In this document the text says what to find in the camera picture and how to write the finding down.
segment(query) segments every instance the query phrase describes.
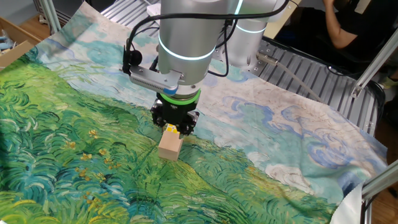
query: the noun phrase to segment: wooden floor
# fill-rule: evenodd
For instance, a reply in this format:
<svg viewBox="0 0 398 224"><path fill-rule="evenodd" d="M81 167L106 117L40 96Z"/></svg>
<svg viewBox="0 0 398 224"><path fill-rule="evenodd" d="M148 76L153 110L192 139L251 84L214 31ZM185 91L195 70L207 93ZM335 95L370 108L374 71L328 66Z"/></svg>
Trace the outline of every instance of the wooden floor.
<svg viewBox="0 0 398 224"><path fill-rule="evenodd" d="M39 22L39 15L21 24L20 28L26 30L30 34L39 38L40 40L44 40L50 36L49 26L47 24L41 24Z"/></svg>
<svg viewBox="0 0 398 224"><path fill-rule="evenodd" d="M23 23L21 28L42 40L50 36L48 25L39 23L39 16ZM389 164L398 159L397 130L389 126L386 121L381 121L376 129L376 139L389 149L387 152ZM394 190L398 192L398 184L393 186L392 191ZM388 190L385 190L373 202L372 212L373 224L398 224L398 199L394 198Z"/></svg>

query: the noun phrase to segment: yellow block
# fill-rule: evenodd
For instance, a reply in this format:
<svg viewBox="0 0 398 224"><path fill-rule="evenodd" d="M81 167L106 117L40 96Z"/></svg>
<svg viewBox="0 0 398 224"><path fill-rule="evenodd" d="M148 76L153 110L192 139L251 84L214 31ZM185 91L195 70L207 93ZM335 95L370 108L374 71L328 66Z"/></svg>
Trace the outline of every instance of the yellow block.
<svg viewBox="0 0 398 224"><path fill-rule="evenodd" d="M176 134L180 134L179 131L177 131L177 127L172 125L172 124L167 124L167 129L166 131L169 131L171 133L176 133Z"/></svg>

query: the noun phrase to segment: person's arm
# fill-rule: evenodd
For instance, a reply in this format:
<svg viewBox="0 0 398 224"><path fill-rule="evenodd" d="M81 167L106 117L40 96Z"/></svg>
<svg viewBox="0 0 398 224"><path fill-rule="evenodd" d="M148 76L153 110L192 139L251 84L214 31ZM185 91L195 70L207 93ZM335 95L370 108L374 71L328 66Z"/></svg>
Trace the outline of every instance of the person's arm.
<svg viewBox="0 0 398 224"><path fill-rule="evenodd" d="M335 0L323 0L326 8L326 26L333 45L337 49L347 47L357 35L343 30L337 20L333 3Z"/></svg>

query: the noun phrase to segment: cardboard box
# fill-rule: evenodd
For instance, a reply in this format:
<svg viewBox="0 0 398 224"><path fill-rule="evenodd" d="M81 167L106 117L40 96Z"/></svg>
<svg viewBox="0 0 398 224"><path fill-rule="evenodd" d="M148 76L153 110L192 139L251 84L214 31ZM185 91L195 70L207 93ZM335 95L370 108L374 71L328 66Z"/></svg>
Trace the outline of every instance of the cardboard box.
<svg viewBox="0 0 398 224"><path fill-rule="evenodd" d="M0 55L0 67L8 66L20 56L28 52L36 44L40 43L40 39L2 17L0 17L0 31L1 30L5 30L7 35L14 42L17 42L18 45L14 49L8 51L6 54Z"/></svg>

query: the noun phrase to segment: wooden block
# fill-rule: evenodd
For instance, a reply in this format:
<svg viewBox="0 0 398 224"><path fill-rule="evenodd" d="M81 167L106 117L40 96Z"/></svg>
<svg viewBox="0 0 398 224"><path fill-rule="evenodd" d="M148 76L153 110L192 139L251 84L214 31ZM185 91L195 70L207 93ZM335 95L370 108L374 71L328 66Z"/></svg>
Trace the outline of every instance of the wooden block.
<svg viewBox="0 0 398 224"><path fill-rule="evenodd" d="M177 161L182 146L180 133L165 131L159 143L159 157Z"/></svg>

